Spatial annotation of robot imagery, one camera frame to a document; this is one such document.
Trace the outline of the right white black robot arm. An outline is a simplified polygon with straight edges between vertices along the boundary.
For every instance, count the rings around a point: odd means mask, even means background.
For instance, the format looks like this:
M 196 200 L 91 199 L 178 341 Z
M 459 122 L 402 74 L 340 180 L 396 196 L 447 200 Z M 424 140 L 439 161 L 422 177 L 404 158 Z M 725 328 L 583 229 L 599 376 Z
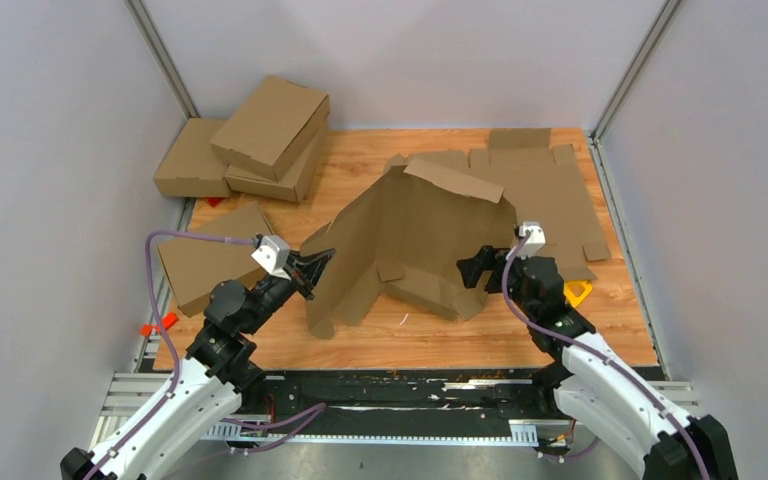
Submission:
M 530 392 L 537 413 L 583 423 L 640 479 L 737 478 L 724 425 L 691 414 L 620 359 L 567 300 L 554 259 L 485 245 L 456 266 L 465 287 L 502 294 L 552 358 Z

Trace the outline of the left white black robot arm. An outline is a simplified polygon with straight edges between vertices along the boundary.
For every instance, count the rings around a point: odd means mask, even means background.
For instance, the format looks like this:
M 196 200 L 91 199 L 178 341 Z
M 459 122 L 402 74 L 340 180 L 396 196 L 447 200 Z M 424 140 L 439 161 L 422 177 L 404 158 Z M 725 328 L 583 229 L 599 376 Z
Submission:
M 128 421 L 91 450 L 74 448 L 60 462 L 64 479 L 161 479 L 211 427 L 266 400 L 263 375 L 251 360 L 256 333 L 284 304 L 314 289 L 334 249 L 303 255 L 276 236 L 255 243 L 266 274 L 253 287 L 217 284 L 205 321 L 173 373 Z

